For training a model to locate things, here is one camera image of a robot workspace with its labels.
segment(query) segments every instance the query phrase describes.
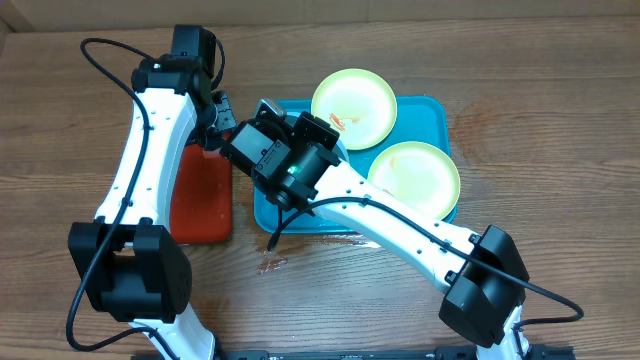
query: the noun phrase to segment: plate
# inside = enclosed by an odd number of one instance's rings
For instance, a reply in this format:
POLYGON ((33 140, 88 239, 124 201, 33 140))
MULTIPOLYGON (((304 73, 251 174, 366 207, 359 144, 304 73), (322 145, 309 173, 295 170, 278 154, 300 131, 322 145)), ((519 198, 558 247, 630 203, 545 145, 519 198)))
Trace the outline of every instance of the plate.
POLYGON ((345 69, 324 79, 311 99, 311 113, 340 133, 347 150, 363 150, 384 140, 396 122, 398 104, 380 76, 345 69))
POLYGON ((433 145, 407 141, 373 161, 368 180, 430 218, 442 220, 460 196, 460 175, 447 154, 433 145))

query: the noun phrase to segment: table stain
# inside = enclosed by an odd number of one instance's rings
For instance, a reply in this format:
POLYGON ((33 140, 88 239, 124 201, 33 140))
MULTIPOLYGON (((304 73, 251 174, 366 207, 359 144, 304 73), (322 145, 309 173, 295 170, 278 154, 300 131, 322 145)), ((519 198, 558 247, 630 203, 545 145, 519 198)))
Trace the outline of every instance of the table stain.
POLYGON ((473 101, 459 112, 452 110, 454 123, 449 135, 469 163, 482 164, 491 160, 486 135, 501 121, 499 109, 503 105, 501 99, 490 98, 473 101))
POLYGON ((269 252, 267 251, 269 238, 270 235, 266 234, 265 236, 258 236, 253 243, 256 252, 262 256, 262 261, 258 265, 258 275, 265 275, 286 267, 289 264, 289 258, 309 254, 315 245, 380 247, 377 243, 369 241, 359 234, 324 235, 305 239, 295 235, 283 235, 278 241, 275 250, 269 252))

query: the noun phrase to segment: wood grain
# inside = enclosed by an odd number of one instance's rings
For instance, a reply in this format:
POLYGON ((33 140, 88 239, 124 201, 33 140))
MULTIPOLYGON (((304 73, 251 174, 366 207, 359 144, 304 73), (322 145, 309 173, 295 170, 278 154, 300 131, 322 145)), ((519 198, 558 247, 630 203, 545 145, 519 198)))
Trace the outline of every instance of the wood grain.
POLYGON ((640 15, 637 0, 4 0, 16 31, 640 15))
MULTIPOLYGON (((398 95, 447 109, 462 178, 456 224, 498 225, 532 282, 580 303, 586 318, 532 326, 534 343, 580 359, 634 359, 640 346, 640 21, 638 18, 220 27, 223 80, 238 118, 261 97, 308 98, 338 69, 360 67, 398 95)), ((97 354, 71 351, 64 321, 79 279, 66 248, 117 168, 131 100, 86 63, 88 36, 169 50, 170 29, 11 34, 0 58, 0 357, 125 359, 134 336, 97 354)), ((121 78, 137 66, 91 49, 121 78)), ((266 255, 252 187, 234 172, 234 232, 186 247, 192 303, 224 348, 427 349, 465 341, 438 319, 442 295, 360 237, 287 236, 266 255)), ((530 295, 525 317, 567 313, 530 295)), ((124 329, 83 302, 83 342, 124 329)))

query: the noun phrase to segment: black cable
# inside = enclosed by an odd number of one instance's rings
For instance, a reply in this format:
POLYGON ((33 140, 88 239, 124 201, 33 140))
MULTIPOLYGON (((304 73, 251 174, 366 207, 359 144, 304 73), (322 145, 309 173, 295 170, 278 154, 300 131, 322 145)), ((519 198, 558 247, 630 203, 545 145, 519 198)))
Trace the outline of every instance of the black cable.
POLYGON ((94 351, 97 349, 100 349, 102 347, 105 347, 107 345, 113 344, 114 342, 125 338, 131 334, 136 334, 136 333, 141 333, 141 332, 146 332, 149 334, 150 338, 155 337, 158 342, 160 343, 160 345, 162 346, 162 348, 164 349, 164 351, 167 353, 167 355, 169 355, 169 357, 172 360, 178 360, 179 358, 173 353, 173 351, 171 350, 171 348, 169 347, 169 344, 167 344, 167 342, 160 336, 160 334, 158 333, 158 331, 154 328, 151 327, 139 327, 139 328, 132 328, 132 329, 128 329, 126 331, 121 332, 120 334, 117 334, 115 336, 112 336, 106 340, 103 340, 97 344, 93 344, 93 345, 83 345, 80 344, 76 341, 76 339, 73 336, 73 322, 75 320, 76 317, 76 313, 78 312, 78 306, 80 305, 80 301, 82 300, 82 294, 84 293, 87 284, 89 283, 89 280, 91 280, 91 276, 93 275, 95 268, 98 264, 98 261, 104 256, 104 254, 106 253, 106 251, 109 249, 109 245, 111 243, 111 238, 113 237, 113 233, 115 232, 116 228, 118 227, 118 225, 120 224, 120 222, 122 221, 122 218, 124 217, 124 213, 127 210, 127 208, 129 207, 129 204, 131 202, 131 195, 133 194, 133 190, 135 188, 136 185, 136 181, 138 180, 138 176, 140 175, 140 170, 142 169, 142 163, 144 161, 144 157, 145 154, 147 152, 147 145, 149 143, 149 130, 151 129, 150 125, 149 125, 149 115, 147 114, 147 110, 144 107, 144 104, 142 104, 142 101, 140 100, 140 98, 138 98, 138 96, 135 94, 135 92, 133 92, 133 90, 131 90, 125 83, 123 83, 120 79, 118 79, 117 77, 115 77, 115 75, 111 74, 107 69, 105 69, 104 67, 102 67, 102 65, 98 64, 92 57, 91 55, 89 55, 89 53, 87 52, 87 44, 89 43, 103 43, 103 44, 109 44, 109 45, 113 45, 113 46, 117 46, 117 47, 121 47, 123 49, 132 51, 140 56, 143 56, 147 59, 150 60, 154 60, 150 55, 136 49, 133 48, 129 45, 117 42, 117 41, 113 41, 113 40, 107 40, 107 39, 100 39, 100 38, 88 38, 88 39, 84 39, 81 43, 80 43, 80 50, 82 51, 82 54, 84 55, 84 57, 91 63, 91 65, 93 65, 96 69, 98 69, 102 74, 104 74, 106 77, 108 77, 109 79, 111 79, 114 83, 116 83, 116 85, 118 85, 122 90, 124 90, 132 99, 133 101, 136 103, 136 105, 138 105, 138 108, 140 109, 140 112, 142 113, 142 121, 143 121, 143 136, 142 136, 142 144, 140 146, 140 154, 138 155, 138 160, 136 162, 135 168, 133 169, 133 173, 131 175, 131 180, 129 182, 129 186, 127 187, 127 191, 125 192, 124 197, 122 198, 122 205, 120 206, 120 209, 118 210, 118 213, 116 214, 116 217, 113 220, 113 223, 111 224, 111 227, 109 228, 109 231, 107 232, 107 234, 104 237, 104 240, 102 241, 102 244, 100 244, 100 247, 98 248, 98 251, 96 252, 96 254, 93 256, 93 259, 91 259, 91 263, 89 264, 89 267, 87 268, 87 271, 85 272, 84 276, 82 277, 82 281, 80 282, 80 286, 78 286, 78 290, 76 291, 76 295, 73 298, 73 302, 71 303, 71 308, 69 309, 69 315, 67 317, 67 325, 66 325, 66 335, 67 335, 67 341, 69 342, 69 345, 71 345, 72 348, 78 350, 78 351, 84 351, 84 352, 88 352, 88 351, 94 351))
POLYGON ((216 78, 211 82, 211 91, 220 85, 220 81, 222 81, 222 75, 224 75, 224 64, 226 63, 226 59, 224 57, 224 48, 222 47, 222 43, 219 39, 216 39, 216 45, 218 45, 218 49, 220 49, 220 70, 218 70, 218 74, 216 78))
POLYGON ((313 210, 316 207, 319 206, 323 206, 323 205, 327 205, 327 204, 334 204, 334 203, 346 203, 346 202, 350 202, 350 203, 360 203, 363 205, 371 205, 375 208, 378 208, 382 211, 385 211, 386 213, 396 217, 397 219, 399 219, 400 221, 404 222, 405 224, 407 224, 409 227, 411 227, 412 229, 416 230, 417 232, 419 232, 421 235, 424 235, 426 238, 428 238, 432 243, 440 246, 441 248, 443 248, 446 251, 451 251, 454 255, 474 264, 477 265, 479 267, 481 267, 484 270, 487 270, 489 272, 494 273, 495 275, 498 275, 500 277, 502 277, 505 280, 508 280, 512 283, 515 283, 519 286, 522 286, 525 289, 529 289, 537 294, 540 294, 544 297, 547 297, 551 300, 554 300, 556 302, 559 302, 569 308, 571 308, 572 310, 574 310, 576 313, 573 316, 565 316, 565 317, 555 317, 555 318, 540 318, 540 319, 529 319, 529 320, 523 320, 520 321, 516 324, 514 324, 513 326, 513 331, 514 334, 516 334, 516 339, 517 342, 519 343, 520 339, 517 336, 517 333, 519 331, 521 331, 520 329, 525 326, 525 325, 534 325, 534 324, 559 324, 559 323, 568 323, 568 322, 574 322, 574 321, 578 321, 580 319, 582 319, 582 317, 584 317, 584 310, 582 310, 582 308, 580 306, 578 306, 578 304, 574 303, 573 301, 562 297, 558 294, 555 294, 549 290, 543 289, 539 286, 536 286, 534 284, 531 284, 529 282, 523 281, 518 279, 515 276, 509 275, 505 272, 503 272, 500 269, 497 269, 487 263, 484 263, 468 254, 463 253, 462 251, 452 247, 449 243, 444 242, 442 240, 440 240, 439 238, 437 238, 435 235, 431 234, 430 232, 428 232, 427 230, 425 230, 424 228, 420 227, 418 224, 416 224, 415 222, 413 222, 411 219, 407 218, 406 216, 402 215, 401 213, 397 212, 396 210, 390 208, 389 206, 379 203, 377 201, 368 199, 368 198, 359 198, 359 197, 335 197, 335 198, 330 198, 330 199, 325 199, 325 200, 320 200, 317 202, 314 202, 312 204, 310 204, 309 206, 307 206, 306 208, 297 211, 296 213, 294 213, 293 215, 289 216, 287 218, 287 220, 284 221, 284 223, 282 223, 281 226, 278 227, 278 229, 276 229, 276 231, 273 233, 273 235, 271 235, 271 239, 269 239, 269 244, 267 245, 267 250, 271 251, 276 244, 278 243, 278 239, 280 238, 280 235, 282 234, 282 230, 284 230, 284 228, 286 228, 289 224, 291 224, 291 222, 293 220, 295 220, 296 218, 298 218, 299 216, 301 216, 302 214, 308 213, 311 210, 313 210))

